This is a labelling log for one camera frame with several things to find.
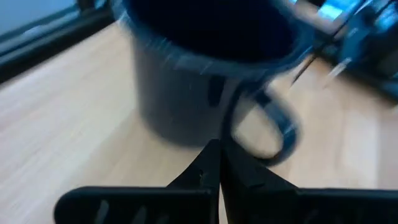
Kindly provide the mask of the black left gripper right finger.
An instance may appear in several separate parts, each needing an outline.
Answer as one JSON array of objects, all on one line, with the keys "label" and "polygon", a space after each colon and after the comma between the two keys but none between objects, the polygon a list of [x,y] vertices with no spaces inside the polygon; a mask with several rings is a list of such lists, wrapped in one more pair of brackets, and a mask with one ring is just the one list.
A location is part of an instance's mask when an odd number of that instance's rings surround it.
[{"label": "black left gripper right finger", "polygon": [[300,188],[222,141],[221,188],[232,224],[398,224],[398,190]]}]

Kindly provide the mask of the black table edge rail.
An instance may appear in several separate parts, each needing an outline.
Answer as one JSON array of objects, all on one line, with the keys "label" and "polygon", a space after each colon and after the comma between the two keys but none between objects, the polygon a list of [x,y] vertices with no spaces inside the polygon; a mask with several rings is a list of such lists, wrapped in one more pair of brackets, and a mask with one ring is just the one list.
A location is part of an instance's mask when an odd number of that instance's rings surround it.
[{"label": "black table edge rail", "polygon": [[113,22],[111,0],[0,0],[0,84]]}]

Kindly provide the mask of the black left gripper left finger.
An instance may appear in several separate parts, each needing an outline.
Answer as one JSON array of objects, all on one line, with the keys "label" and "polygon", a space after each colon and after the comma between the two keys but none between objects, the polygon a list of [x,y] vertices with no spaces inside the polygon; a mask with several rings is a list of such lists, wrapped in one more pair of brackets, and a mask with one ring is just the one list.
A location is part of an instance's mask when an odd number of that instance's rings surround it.
[{"label": "black left gripper left finger", "polygon": [[165,187],[87,186],[62,195],[56,224],[219,224],[220,141]]}]

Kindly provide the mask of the dark blue enamel mug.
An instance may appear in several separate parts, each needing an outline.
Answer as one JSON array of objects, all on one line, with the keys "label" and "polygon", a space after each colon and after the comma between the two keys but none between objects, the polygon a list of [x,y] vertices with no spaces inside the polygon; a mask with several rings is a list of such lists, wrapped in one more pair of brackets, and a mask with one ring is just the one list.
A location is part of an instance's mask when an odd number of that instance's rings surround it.
[{"label": "dark blue enamel mug", "polygon": [[255,105],[279,130],[264,166],[295,151],[299,131],[266,85],[307,56],[313,28],[281,0],[109,0],[133,44],[139,111],[160,137],[181,146],[232,140]]}]

